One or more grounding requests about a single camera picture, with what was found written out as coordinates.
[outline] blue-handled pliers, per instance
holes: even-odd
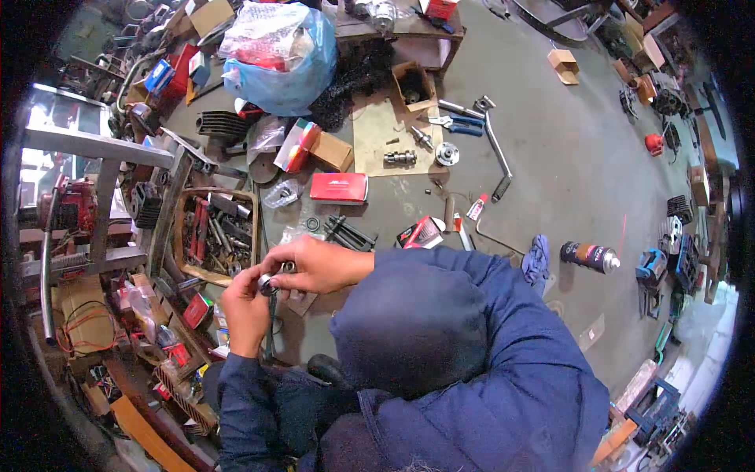
[[[448,116],[430,116],[427,121],[434,125],[441,125],[451,133],[470,134],[472,136],[482,136],[482,127],[485,121],[469,116],[457,115],[451,113]]]

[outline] spray can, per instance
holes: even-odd
[[[567,241],[561,246],[561,260],[606,274],[621,265],[613,249],[574,241]]]

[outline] sleeve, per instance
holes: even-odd
[[[485,294],[486,372],[414,402],[435,427],[469,451],[478,449],[474,441],[467,442],[474,437],[469,425],[476,424],[474,429],[484,431],[492,443],[506,444],[511,455],[521,445],[535,445],[535,451],[550,450],[544,457],[560,458],[569,467],[588,462],[608,421],[608,389],[522,271],[498,256],[443,247],[389,251],[377,254],[375,264],[398,258],[462,270]],[[537,446],[543,437],[547,444]]]
[[[256,359],[229,354],[218,381],[223,472],[286,470],[276,454],[278,427]]]

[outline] rag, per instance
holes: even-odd
[[[544,234],[538,234],[532,239],[532,249],[522,259],[524,280],[530,285],[535,285],[547,279],[550,275],[548,271],[549,263],[548,238]]]

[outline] person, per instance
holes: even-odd
[[[282,387],[257,361],[270,314],[256,280],[285,261],[297,272],[272,278],[281,297],[356,286],[330,321],[350,388],[316,424],[286,422]],[[243,270],[220,305],[224,472],[290,470],[292,427],[312,440],[296,470],[586,470],[608,424],[609,392],[571,333],[498,256],[359,253],[304,237]]]

